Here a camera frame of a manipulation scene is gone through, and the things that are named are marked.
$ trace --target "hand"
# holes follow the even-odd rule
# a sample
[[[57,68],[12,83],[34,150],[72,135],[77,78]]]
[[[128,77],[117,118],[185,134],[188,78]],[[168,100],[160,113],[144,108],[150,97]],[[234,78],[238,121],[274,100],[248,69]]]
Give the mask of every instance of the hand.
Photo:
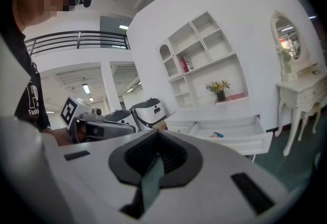
[[[44,129],[41,132],[49,133],[49,134],[55,136],[56,141],[57,141],[59,146],[73,144],[69,140],[67,128],[56,129],[56,130]],[[78,125],[78,127],[77,127],[77,138],[78,138],[79,141],[83,141],[86,138],[86,125]]]

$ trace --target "blue object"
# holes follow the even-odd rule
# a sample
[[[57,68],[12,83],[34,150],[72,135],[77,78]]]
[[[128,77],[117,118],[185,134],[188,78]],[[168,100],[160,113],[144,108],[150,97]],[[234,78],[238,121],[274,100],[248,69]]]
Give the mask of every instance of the blue object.
[[[222,134],[220,134],[220,133],[218,133],[218,132],[214,132],[214,134],[216,134],[217,137],[219,137],[219,138],[223,138],[223,137],[224,137],[224,135],[222,135]]]

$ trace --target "person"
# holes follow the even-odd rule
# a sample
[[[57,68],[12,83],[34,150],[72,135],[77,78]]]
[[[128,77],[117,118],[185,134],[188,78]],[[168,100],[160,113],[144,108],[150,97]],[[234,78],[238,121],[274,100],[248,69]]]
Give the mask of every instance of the person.
[[[52,130],[45,110],[41,78],[24,43],[26,27],[42,23],[56,16],[57,11],[71,10],[79,0],[2,0],[4,17],[1,34],[19,64],[30,75],[15,116],[36,126],[40,132],[52,134],[59,145],[71,144],[67,128]],[[80,141],[86,138],[84,127],[78,129]]]

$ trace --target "black railing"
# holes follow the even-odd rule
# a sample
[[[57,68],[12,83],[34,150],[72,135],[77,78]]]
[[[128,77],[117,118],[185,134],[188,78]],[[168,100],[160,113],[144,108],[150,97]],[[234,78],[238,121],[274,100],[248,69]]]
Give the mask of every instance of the black railing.
[[[100,46],[101,48],[130,49],[127,36],[102,31],[67,31],[35,37],[25,41],[30,55],[66,48],[79,49]]]

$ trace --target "fluorescent light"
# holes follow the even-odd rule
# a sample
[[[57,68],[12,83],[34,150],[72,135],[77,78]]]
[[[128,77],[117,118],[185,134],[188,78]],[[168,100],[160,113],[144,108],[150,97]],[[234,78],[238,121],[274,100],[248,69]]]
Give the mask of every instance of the fluorescent light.
[[[291,27],[288,27],[288,28],[282,29],[281,32],[283,32],[283,31],[287,31],[287,30],[290,30],[290,29],[293,29],[293,28],[294,28],[294,27],[291,26]]]
[[[83,84],[83,89],[85,91],[85,93],[89,94],[90,93],[90,90],[88,89],[88,85],[87,84]]]
[[[124,30],[127,30],[128,29],[128,26],[119,26],[119,28],[124,29]]]
[[[126,47],[124,47],[124,46],[119,46],[119,45],[113,45],[112,47],[114,47],[114,48],[123,48],[123,49],[126,49]]]

